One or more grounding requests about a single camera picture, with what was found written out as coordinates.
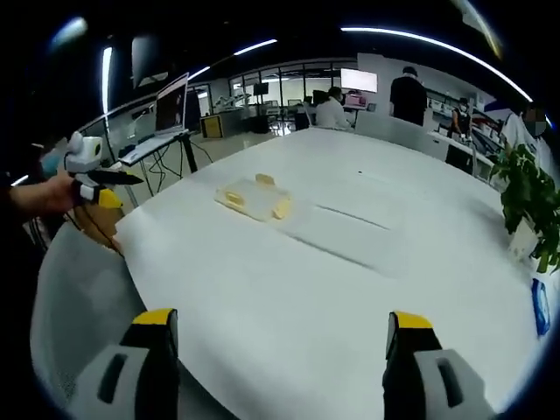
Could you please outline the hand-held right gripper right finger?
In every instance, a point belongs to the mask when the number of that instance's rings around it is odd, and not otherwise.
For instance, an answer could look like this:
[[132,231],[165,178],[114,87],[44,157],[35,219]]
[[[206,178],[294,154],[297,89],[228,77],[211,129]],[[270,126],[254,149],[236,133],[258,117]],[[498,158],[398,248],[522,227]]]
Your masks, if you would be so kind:
[[495,418],[482,378],[420,315],[389,314],[382,387],[386,419]]

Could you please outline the person's left hand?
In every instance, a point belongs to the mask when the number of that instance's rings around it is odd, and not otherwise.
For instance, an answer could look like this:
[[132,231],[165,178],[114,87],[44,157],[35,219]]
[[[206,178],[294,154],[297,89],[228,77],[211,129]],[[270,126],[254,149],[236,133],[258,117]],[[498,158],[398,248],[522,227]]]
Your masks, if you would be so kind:
[[76,198],[74,181],[66,171],[61,171],[40,184],[42,206],[48,213],[66,213],[74,208]]

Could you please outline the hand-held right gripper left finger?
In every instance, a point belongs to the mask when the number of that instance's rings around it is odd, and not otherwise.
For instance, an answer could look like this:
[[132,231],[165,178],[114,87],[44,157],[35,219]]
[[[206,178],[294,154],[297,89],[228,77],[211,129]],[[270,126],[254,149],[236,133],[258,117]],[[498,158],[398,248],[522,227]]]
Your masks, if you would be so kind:
[[73,419],[176,419],[178,313],[136,316],[117,344],[103,348],[76,380]]

